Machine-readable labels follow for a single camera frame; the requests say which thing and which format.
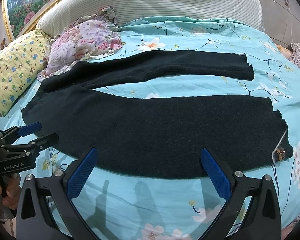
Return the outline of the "black knit pants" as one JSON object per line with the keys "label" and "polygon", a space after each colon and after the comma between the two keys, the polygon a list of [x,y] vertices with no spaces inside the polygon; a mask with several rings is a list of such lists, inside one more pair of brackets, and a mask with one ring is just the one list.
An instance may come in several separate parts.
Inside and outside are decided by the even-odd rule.
{"label": "black knit pants", "polygon": [[293,155],[288,126],[269,98],[250,95],[136,99],[99,88],[165,75],[227,76],[251,81],[244,54],[147,51],[100,63],[80,61],[45,79],[22,110],[38,136],[56,133],[57,150],[79,158],[98,152],[100,168],[131,176],[192,179],[204,175],[200,153],[208,148],[233,170],[247,171]]}

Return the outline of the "yellow cartoon print pillow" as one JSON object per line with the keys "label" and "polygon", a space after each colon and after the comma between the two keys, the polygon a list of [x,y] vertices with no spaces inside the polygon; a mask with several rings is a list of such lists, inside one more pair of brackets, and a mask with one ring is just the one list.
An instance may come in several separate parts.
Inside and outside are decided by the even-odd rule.
{"label": "yellow cartoon print pillow", "polygon": [[5,116],[19,96],[44,69],[49,36],[33,30],[12,41],[0,52],[0,115]]}

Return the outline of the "teal floral bed quilt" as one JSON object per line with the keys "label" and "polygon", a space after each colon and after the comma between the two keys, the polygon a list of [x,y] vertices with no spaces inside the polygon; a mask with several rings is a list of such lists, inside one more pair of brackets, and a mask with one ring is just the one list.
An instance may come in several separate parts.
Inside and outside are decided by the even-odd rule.
{"label": "teal floral bed quilt", "polygon": [[[242,94],[270,98],[288,125],[293,156],[282,163],[249,172],[269,174],[279,191],[283,235],[300,218],[300,69],[275,48],[263,32],[230,23],[221,34],[219,21],[184,17],[150,17],[122,27],[123,48],[113,59],[142,51],[202,50],[245,53],[253,81],[223,76],[178,75],[143,83],[102,88],[127,98],[168,98]],[[210,180],[164,180],[121,176],[95,168],[74,204],[102,239],[196,239],[224,204]]]}

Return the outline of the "gold framed landscape painting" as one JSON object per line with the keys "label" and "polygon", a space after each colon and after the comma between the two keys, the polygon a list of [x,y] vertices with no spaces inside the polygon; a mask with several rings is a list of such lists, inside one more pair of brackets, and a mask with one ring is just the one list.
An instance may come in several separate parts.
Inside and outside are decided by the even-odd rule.
{"label": "gold framed landscape painting", "polygon": [[2,0],[2,15],[10,42],[33,30],[39,19],[61,0]]}

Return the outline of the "pink floral pillow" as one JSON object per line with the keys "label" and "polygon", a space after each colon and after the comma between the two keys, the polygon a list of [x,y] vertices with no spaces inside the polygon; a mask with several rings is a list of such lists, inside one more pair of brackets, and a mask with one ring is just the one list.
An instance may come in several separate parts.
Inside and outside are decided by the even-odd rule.
{"label": "pink floral pillow", "polygon": [[76,19],[46,43],[38,81],[68,72],[77,62],[101,59],[122,48],[113,7]]}

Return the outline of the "striped padded headboard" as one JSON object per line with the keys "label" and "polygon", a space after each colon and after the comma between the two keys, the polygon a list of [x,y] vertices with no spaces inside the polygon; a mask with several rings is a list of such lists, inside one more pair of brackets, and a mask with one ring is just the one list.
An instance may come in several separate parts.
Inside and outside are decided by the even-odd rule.
{"label": "striped padded headboard", "polygon": [[186,16],[194,19],[230,18],[264,31],[259,0],[61,0],[36,24],[53,37],[81,16],[113,7],[118,25],[151,16]]}

